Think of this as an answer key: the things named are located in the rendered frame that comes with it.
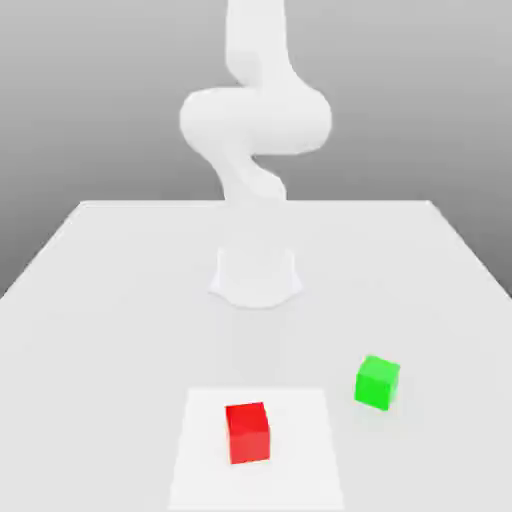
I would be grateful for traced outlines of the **small green cube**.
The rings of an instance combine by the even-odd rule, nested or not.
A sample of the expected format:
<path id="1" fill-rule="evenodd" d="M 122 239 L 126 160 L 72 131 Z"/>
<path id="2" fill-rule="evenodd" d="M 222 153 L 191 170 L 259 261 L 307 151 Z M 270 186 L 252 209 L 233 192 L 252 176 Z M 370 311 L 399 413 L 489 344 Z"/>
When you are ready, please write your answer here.
<path id="1" fill-rule="evenodd" d="M 397 391 L 400 369 L 398 363 L 368 355 L 356 375 L 354 399 L 387 411 Z"/>

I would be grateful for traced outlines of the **small red cube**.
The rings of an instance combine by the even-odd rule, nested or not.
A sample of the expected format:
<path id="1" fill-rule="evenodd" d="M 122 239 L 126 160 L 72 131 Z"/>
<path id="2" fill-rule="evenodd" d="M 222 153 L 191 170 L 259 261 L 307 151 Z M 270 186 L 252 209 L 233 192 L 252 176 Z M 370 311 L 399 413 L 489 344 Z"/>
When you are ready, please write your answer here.
<path id="1" fill-rule="evenodd" d="M 270 459 L 270 426 L 263 402 L 225 406 L 232 465 Z"/>

